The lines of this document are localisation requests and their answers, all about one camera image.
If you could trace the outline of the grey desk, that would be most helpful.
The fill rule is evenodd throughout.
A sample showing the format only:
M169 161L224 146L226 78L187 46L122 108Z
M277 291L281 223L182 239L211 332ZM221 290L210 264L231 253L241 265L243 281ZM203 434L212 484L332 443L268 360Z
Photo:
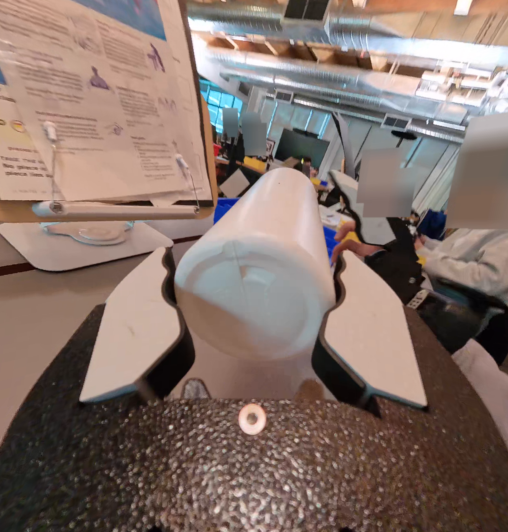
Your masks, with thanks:
M0 275L0 444L25 397L75 330L146 255L51 273Z

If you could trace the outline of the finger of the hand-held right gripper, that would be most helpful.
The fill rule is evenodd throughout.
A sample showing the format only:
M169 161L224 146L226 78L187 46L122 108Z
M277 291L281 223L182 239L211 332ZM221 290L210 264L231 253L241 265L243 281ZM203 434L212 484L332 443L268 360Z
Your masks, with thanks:
M368 217L364 215L364 204L358 203L358 182L338 170L330 170L329 177L334 185L332 191L337 192L344 203L345 212L348 213L355 224L355 232L361 242L383 246L388 243L388 220L385 217Z

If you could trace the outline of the black wall screen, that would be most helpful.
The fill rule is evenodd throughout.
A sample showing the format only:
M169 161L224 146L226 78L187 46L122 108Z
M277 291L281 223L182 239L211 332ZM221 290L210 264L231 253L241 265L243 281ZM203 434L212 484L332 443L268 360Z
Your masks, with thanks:
M284 162L290 157L298 160L309 157L311 165L319 168L323 163L329 145L329 141L319 139L317 135L309 132L284 129L273 158Z

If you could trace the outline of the person's right hand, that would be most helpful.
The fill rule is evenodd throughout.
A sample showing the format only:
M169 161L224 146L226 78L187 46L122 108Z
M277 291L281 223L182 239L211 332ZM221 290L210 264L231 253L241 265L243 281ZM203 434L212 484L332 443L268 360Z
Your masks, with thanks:
M334 247L331 255L331 265L334 265L337 262L338 257L342 255L345 250L351 251L354 255L360 257L361 259L383 250L383 247L381 246L370 245L350 239L348 235L355 232L356 221L354 220L346 221L338 229L335 235L337 244Z

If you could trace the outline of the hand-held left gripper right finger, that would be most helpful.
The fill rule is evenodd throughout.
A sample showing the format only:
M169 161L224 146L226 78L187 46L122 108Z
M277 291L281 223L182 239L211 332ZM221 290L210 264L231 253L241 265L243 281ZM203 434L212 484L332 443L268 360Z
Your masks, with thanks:
M376 398L425 410L428 399L395 292L350 251L334 270L336 304L322 320L311 356L315 375L340 403L374 412Z

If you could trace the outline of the silver air duct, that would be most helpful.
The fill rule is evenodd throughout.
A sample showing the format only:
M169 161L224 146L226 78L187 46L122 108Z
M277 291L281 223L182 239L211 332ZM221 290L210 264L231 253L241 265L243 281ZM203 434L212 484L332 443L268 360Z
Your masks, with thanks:
M445 97L429 97L422 80L394 73L364 70L342 65L313 63L257 52L205 47L197 59L216 67L231 81L309 95L339 105L369 109L398 116L467 126L471 118L508 112L508 72L490 88L459 87Z

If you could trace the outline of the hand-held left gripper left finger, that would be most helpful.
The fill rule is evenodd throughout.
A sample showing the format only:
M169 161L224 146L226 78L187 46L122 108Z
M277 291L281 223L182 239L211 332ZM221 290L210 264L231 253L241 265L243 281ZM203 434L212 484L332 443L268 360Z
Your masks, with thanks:
M107 298L81 403L128 394L163 400L195 362L195 347L179 309L171 248L158 248Z

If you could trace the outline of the white bottle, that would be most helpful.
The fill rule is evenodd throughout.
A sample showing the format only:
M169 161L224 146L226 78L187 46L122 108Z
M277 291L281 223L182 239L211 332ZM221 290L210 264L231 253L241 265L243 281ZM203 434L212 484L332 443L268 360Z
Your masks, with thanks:
M311 181L289 168L264 174L184 254L175 294L191 332L221 353L311 354L336 299Z

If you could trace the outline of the person's right forearm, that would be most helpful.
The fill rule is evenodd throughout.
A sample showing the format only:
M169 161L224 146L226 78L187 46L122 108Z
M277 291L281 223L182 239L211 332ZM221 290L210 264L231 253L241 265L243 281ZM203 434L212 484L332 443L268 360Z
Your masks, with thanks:
M508 374L474 339L452 358L490 412L508 450Z

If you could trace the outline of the grey curved pole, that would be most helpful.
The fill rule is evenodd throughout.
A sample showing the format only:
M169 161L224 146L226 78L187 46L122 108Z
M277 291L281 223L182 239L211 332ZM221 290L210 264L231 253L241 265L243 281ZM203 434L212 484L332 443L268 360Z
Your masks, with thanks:
M340 113L332 111L331 117L334 121L344 154L341 162L341 172L357 181L359 174L356 170L355 157L351 146L349 125Z

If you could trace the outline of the blue plastic bin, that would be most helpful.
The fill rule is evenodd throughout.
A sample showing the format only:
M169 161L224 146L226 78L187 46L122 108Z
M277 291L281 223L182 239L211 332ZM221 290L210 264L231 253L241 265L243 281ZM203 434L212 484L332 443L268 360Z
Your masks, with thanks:
M240 200L241 198L224 198L220 197L217 201L217 206L214 211L213 223L216 224L225 214ZM332 258L333 250L337 244L335 239L336 231L334 229L323 226L324 240L327 248L329 258Z

